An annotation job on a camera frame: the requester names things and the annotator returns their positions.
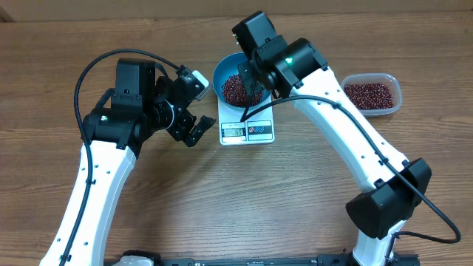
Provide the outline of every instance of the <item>wood grain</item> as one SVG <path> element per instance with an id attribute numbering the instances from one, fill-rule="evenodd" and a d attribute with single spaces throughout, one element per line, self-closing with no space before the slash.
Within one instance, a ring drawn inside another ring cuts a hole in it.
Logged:
<path id="1" fill-rule="evenodd" d="M 0 0 L 14 21 L 467 11 L 473 0 Z"/>
<path id="2" fill-rule="evenodd" d="M 0 265 L 38 265 L 61 223 L 81 139 L 72 91 L 96 56 L 133 47 L 199 69 L 239 51 L 241 18 L 176 18 L 0 24 Z M 440 245 L 403 237 L 396 250 L 423 265 L 473 264 L 473 12 L 272 16 L 288 41 L 304 36 L 339 80 L 388 72 L 401 84 L 399 112 L 371 119 L 409 158 L 434 175 L 427 195 L 463 240 Z M 86 114 L 114 86 L 118 58 L 86 77 Z M 217 117 L 213 93 L 193 103 Z M 344 204 L 359 193 L 344 162 L 290 104 L 274 108 L 276 142 L 224 148 L 213 127 L 192 149 L 159 133 L 143 146 L 125 184 L 106 248 L 196 259 L 311 256 L 351 249 L 356 228 Z M 425 205 L 406 229 L 452 233 Z"/>

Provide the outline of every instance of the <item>black cable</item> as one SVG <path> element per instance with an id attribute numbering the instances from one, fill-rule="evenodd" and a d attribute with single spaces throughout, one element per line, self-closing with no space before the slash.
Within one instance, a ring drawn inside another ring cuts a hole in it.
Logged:
<path id="1" fill-rule="evenodd" d="M 261 112 L 262 110 L 269 108 L 271 106 L 275 106 L 276 104 L 280 103 L 285 103 L 290 100 L 317 100 L 319 102 L 324 102 L 330 104 L 334 109 L 339 109 L 341 112 L 343 112 L 348 118 L 355 124 L 356 128 L 360 131 L 360 133 L 364 136 L 364 138 L 367 140 L 367 142 L 370 144 L 372 149 L 375 151 L 375 153 L 379 156 L 381 162 L 386 164 L 386 167 L 394 173 L 394 175 L 401 180 L 401 182 L 407 186 L 408 189 L 410 189 L 417 197 L 421 198 L 422 201 L 424 201 L 455 233 L 455 238 L 454 239 L 441 239 L 433 236 L 427 236 L 421 233 L 414 233 L 414 232 L 409 232 L 409 231 L 400 231 L 397 233 L 394 233 L 392 236 L 392 241 L 394 241 L 395 238 L 398 238 L 401 235 L 404 236 L 414 236 L 418 237 L 421 239 L 426 239 L 430 240 L 433 242 L 438 242 L 438 243 L 443 243 L 443 244 L 455 244 L 458 243 L 461 240 L 461 233 L 458 230 L 457 226 L 455 223 L 453 223 L 450 218 L 448 218 L 447 215 L 445 215 L 437 206 L 434 205 L 427 197 L 425 197 L 413 184 L 411 184 L 405 177 L 403 177 L 398 170 L 394 168 L 394 166 L 391 165 L 391 163 L 388 161 L 388 159 L 381 153 L 381 151 L 378 149 L 372 138 L 368 135 L 368 133 L 364 130 L 363 126 L 356 120 L 356 118 L 348 111 L 346 110 L 340 103 L 336 103 L 333 100 L 329 100 L 323 97 L 318 97 L 318 96 L 312 96 L 312 95 L 297 95 L 297 96 L 291 96 L 289 98 L 284 98 L 284 99 L 279 99 L 272 101 L 268 104 L 265 104 L 264 106 L 259 107 L 258 109 L 252 111 L 248 116 L 244 117 L 244 120 L 242 122 L 246 121 L 248 118 L 254 116 L 255 114 Z"/>
<path id="2" fill-rule="evenodd" d="M 251 70 L 253 71 L 253 83 L 251 84 L 251 94 L 250 98 L 248 99 L 248 102 L 246 103 L 246 108 L 245 111 L 243 111 L 243 115 L 240 118 L 240 122 L 244 122 L 245 116 L 248 113 L 248 110 L 251 107 L 251 101 L 253 101 L 254 97 L 254 91 L 256 90 L 256 72 L 261 72 L 258 68 L 258 64 L 256 63 L 256 48 L 251 51 L 251 64 L 248 64 L 249 67 L 251 67 Z"/>
<path id="3" fill-rule="evenodd" d="M 256 77 L 253 78 L 253 83 L 251 85 L 251 95 L 250 95 L 250 98 L 248 99 L 248 102 L 246 103 L 246 108 L 245 108 L 245 111 L 243 111 L 243 115 L 242 115 L 242 118 L 240 118 L 240 122 L 244 122 L 243 119 L 245 118 L 246 114 L 248 113 L 248 110 L 250 109 L 251 101 L 253 101 L 255 89 L 256 89 Z"/>
<path id="4" fill-rule="evenodd" d="M 159 71 L 161 71 L 161 73 L 163 73 L 166 78 L 169 78 L 168 73 L 166 72 L 162 64 L 159 64 L 158 62 L 156 62 L 156 64 L 154 64 L 154 67 L 156 67 Z"/>
<path id="5" fill-rule="evenodd" d="M 74 112 L 75 112 L 75 119 L 77 120 L 77 124 L 79 126 L 79 130 L 81 131 L 81 137 L 82 140 L 84 140 L 84 146 L 86 149 L 87 153 L 87 179 L 86 179 L 86 189 L 84 191 L 84 197 L 82 198 L 82 203 L 81 207 L 79 208 L 79 212 L 77 215 L 77 218 L 74 223 L 74 227 L 72 228 L 71 235 L 69 237 L 69 240 L 67 241 L 66 244 L 66 249 L 64 250 L 63 255 L 61 256 L 61 262 L 59 263 L 59 266 L 64 266 L 66 264 L 66 261 L 68 261 L 69 257 L 69 252 L 71 251 L 72 248 L 72 243 L 74 242 L 75 235 L 77 234 L 77 231 L 79 229 L 79 225 L 82 220 L 82 216 L 84 215 L 84 211 L 86 208 L 87 204 L 87 199 L 89 198 L 89 193 L 90 193 L 90 187 L 92 185 L 92 152 L 90 150 L 90 141 L 87 139 L 86 132 L 84 130 L 84 127 L 82 125 L 82 119 L 81 119 L 81 113 L 79 112 L 79 90 L 81 89 L 81 84 L 82 81 L 84 80 L 86 74 L 90 71 L 90 69 L 98 63 L 100 60 L 109 57 L 110 55 L 116 55 L 118 53 L 124 53 L 124 52 L 131 52 L 131 53 L 137 53 L 141 55 L 147 55 L 151 58 L 154 58 L 156 60 L 162 61 L 165 64 L 168 64 L 170 67 L 173 67 L 175 69 L 179 69 L 179 67 L 170 61 L 167 61 L 166 59 L 157 56 L 155 54 L 152 54 L 150 52 L 145 52 L 142 50 L 137 50 L 137 49 L 118 49 L 118 50 L 113 50 L 110 52 L 106 52 L 102 54 L 101 56 L 97 57 L 94 59 L 94 61 L 90 62 L 90 64 L 83 70 L 81 76 L 79 77 L 79 80 L 77 81 L 77 84 L 75 85 L 75 92 L 74 92 Z"/>

